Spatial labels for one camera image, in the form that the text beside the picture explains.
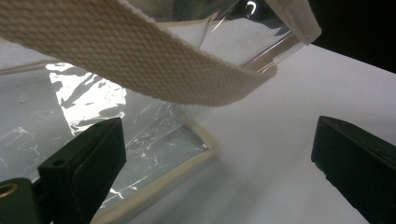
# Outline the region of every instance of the beige woven strap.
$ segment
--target beige woven strap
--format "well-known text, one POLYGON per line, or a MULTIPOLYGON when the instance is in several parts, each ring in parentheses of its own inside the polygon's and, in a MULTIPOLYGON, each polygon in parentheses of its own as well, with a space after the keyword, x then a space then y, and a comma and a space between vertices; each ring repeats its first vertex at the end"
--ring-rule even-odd
POLYGON ((227 105, 275 74, 203 53, 123 0, 0 0, 0 36, 179 104, 227 105))

